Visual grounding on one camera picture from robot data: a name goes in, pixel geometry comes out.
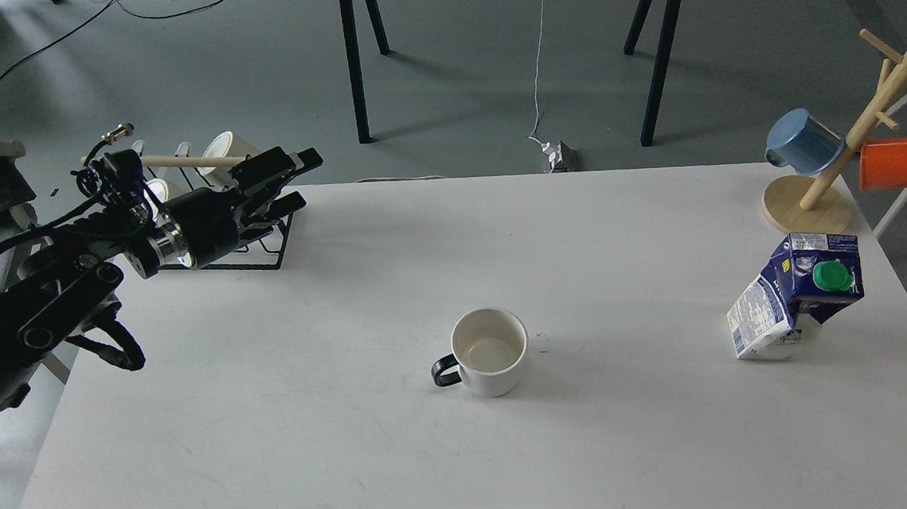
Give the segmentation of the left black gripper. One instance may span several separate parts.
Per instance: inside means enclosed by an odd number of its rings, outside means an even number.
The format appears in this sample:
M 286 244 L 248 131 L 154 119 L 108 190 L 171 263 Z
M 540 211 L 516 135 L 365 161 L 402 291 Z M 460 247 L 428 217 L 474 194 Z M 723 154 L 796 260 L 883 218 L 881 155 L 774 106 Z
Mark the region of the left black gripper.
M 307 206 L 295 190 L 278 199 L 275 196 L 293 178 L 323 163 L 315 148 L 288 154 L 274 147 L 229 170 L 234 189 L 200 187 L 169 199 L 167 216 L 183 244 L 175 263 L 200 269 L 268 235 L 284 218 Z

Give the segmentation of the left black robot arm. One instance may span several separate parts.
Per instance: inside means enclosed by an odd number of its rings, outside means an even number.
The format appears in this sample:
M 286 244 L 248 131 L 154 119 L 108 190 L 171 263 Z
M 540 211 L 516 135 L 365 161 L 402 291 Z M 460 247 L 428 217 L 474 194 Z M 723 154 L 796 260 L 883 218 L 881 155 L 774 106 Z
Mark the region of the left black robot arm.
M 179 158 L 106 152 L 134 130 L 123 123 L 96 142 L 74 171 L 84 201 L 63 217 L 0 241 L 45 246 L 0 290 L 0 413 L 22 404 L 33 369 L 72 343 L 124 370 L 143 350 L 118 322 L 124 255 L 143 279 L 162 270 L 222 268 L 221 259 L 273 232 L 287 236 L 306 203 L 283 189 L 323 158 L 281 147 L 244 157 Z

